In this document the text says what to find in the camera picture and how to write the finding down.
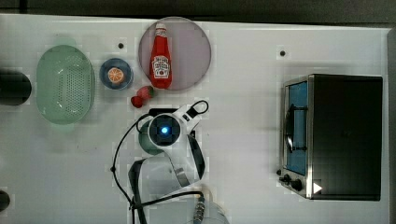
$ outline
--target oven knob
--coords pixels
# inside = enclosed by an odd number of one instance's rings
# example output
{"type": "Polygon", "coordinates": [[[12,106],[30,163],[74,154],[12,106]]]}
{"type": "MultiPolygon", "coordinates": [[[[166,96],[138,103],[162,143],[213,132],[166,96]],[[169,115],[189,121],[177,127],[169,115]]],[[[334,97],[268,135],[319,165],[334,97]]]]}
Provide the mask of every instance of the oven knob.
{"type": "Polygon", "coordinates": [[[291,178],[289,175],[284,175],[283,177],[280,177],[279,180],[288,185],[291,181],[291,178]]]}
{"type": "Polygon", "coordinates": [[[297,191],[300,191],[303,189],[303,184],[301,183],[301,180],[299,180],[299,179],[290,181],[290,184],[291,184],[291,187],[297,191]]]}

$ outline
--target round plate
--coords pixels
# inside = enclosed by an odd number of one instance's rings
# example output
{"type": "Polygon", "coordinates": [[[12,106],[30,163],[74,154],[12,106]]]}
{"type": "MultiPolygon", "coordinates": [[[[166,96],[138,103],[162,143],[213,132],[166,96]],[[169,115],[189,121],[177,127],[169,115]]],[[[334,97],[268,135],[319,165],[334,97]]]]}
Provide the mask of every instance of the round plate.
{"type": "MultiPolygon", "coordinates": [[[[193,21],[181,17],[167,17],[158,22],[166,25],[171,53],[172,84],[168,90],[187,89],[201,80],[209,68],[209,40],[201,27],[193,21]]],[[[139,63],[148,78],[155,24],[147,29],[139,44],[139,63]]]]}
{"type": "Polygon", "coordinates": [[[100,68],[99,77],[102,83],[110,88],[111,90],[123,90],[125,89],[134,79],[134,73],[131,70],[131,67],[127,62],[122,59],[113,58],[107,60],[105,63],[102,64],[100,68]],[[113,84],[110,79],[108,78],[108,71],[113,68],[119,68],[122,73],[125,75],[125,79],[120,84],[113,84]]]}

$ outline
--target toaster oven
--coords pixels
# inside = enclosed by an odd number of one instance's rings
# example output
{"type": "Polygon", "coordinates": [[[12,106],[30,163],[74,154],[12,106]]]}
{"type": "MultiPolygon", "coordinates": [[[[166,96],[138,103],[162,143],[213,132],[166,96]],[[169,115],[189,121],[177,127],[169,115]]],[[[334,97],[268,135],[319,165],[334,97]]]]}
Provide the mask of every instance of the toaster oven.
{"type": "Polygon", "coordinates": [[[282,186],[313,200],[379,201],[382,77],[310,75],[283,90],[282,186]]]}

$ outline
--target red ketchup bottle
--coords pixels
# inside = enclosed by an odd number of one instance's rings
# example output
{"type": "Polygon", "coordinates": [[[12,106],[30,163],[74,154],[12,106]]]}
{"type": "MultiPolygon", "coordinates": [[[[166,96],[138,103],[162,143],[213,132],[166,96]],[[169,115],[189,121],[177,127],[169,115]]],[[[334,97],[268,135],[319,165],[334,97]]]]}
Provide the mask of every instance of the red ketchup bottle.
{"type": "Polygon", "coordinates": [[[167,89],[172,83],[171,55],[168,49],[168,37],[163,23],[155,26],[154,46],[152,47],[149,78],[154,87],[167,89]]]}

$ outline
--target green colander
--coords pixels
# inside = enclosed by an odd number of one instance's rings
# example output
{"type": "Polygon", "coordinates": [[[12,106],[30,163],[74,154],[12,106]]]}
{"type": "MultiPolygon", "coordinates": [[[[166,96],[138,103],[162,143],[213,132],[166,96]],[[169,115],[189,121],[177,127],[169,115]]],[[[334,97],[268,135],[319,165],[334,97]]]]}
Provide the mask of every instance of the green colander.
{"type": "Polygon", "coordinates": [[[36,75],[37,107],[48,121],[71,124],[92,107],[94,72],[90,60],[78,49],[61,45],[47,50],[36,75]]]}

